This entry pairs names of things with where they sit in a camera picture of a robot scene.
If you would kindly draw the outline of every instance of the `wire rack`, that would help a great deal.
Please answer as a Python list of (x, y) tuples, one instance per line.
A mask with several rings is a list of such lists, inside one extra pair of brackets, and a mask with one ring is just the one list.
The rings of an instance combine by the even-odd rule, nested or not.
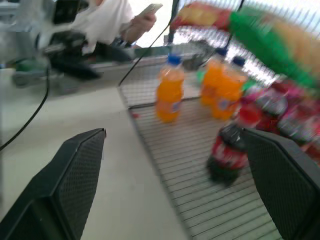
[[(192, 0), (173, 1), (175, 14)], [(293, 0), (207, 0), (220, 8), (238, 10), (241, 6), (268, 11), (300, 25), (320, 36), (320, 4)], [(206, 55), (214, 48), (227, 47), (226, 60), (234, 56), (246, 58), (244, 70), (265, 85), (276, 74), (265, 67), (232, 36), (216, 29), (184, 27), (171, 32), (172, 40), (162, 57), (152, 57), (151, 48), (138, 61), (119, 85), (129, 108), (132, 122), (149, 154), (169, 198), (191, 239), (195, 240), (279, 240), (282, 239), (266, 210), (249, 167), (238, 180), (225, 187), (210, 180), (206, 162), (223, 122), (214, 120), (210, 110), (198, 100), (200, 86), (196, 73), (188, 71), (184, 83), (181, 114), (175, 123), (161, 123), (155, 116), (158, 73), (170, 52), (184, 59), (194, 54)]]

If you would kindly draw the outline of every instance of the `white shirt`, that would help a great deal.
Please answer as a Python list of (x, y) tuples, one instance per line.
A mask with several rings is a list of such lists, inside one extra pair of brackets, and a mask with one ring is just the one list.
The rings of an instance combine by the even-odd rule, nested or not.
[(100, 6), (90, 4), (87, 10), (78, 13), (71, 28), (86, 34), (92, 47), (97, 42), (111, 44), (133, 16), (128, 0), (104, 0)]

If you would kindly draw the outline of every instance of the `green snack bag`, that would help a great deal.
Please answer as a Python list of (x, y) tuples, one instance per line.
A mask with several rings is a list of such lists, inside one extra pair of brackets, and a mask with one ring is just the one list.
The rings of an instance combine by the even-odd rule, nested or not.
[(263, 11), (249, 7), (230, 15), (229, 31), (250, 52), (277, 74), (284, 74), (305, 88), (316, 80), (292, 58), (285, 42)]

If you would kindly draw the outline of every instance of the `smartphone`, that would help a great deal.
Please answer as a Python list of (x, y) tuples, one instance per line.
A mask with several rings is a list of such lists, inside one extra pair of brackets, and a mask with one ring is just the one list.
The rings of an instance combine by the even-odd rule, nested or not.
[(156, 13), (159, 9), (161, 9), (164, 5), (159, 3), (159, 4), (150, 4), (149, 6), (146, 7), (145, 10), (143, 10), (139, 16), (143, 17), (144, 15), (146, 14), (149, 14), (149, 13)]

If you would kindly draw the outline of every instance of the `orange soda bottle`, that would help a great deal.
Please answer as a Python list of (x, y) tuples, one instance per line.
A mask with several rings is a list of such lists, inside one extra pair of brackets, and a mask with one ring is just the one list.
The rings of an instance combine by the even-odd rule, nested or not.
[(225, 66), (212, 104), (214, 118), (226, 121), (235, 113), (242, 96), (243, 85), (248, 79), (242, 71), (245, 62), (244, 58), (236, 56), (230, 65)]
[(181, 57), (169, 55), (167, 64), (159, 74), (161, 82), (156, 91), (155, 111), (164, 123), (175, 121), (180, 113), (185, 80), (185, 73), (180, 64)]
[(204, 106), (213, 104), (215, 91), (221, 83), (223, 62), (227, 55), (225, 48), (216, 48), (215, 55), (206, 64), (206, 73), (201, 87), (200, 101)]

